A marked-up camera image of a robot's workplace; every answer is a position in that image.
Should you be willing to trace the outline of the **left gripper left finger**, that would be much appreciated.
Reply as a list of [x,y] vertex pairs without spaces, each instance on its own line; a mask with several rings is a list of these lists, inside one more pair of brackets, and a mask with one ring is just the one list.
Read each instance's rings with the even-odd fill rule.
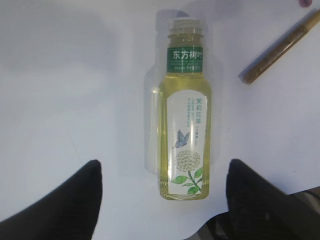
[[91,160],[64,183],[1,221],[2,240],[90,240],[103,195],[102,167]]

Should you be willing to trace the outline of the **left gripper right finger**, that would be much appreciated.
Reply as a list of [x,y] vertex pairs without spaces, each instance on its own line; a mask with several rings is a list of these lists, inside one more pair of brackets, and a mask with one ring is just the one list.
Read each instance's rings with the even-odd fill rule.
[[237,240],[318,240],[320,215],[273,186],[240,159],[226,178],[228,218]]

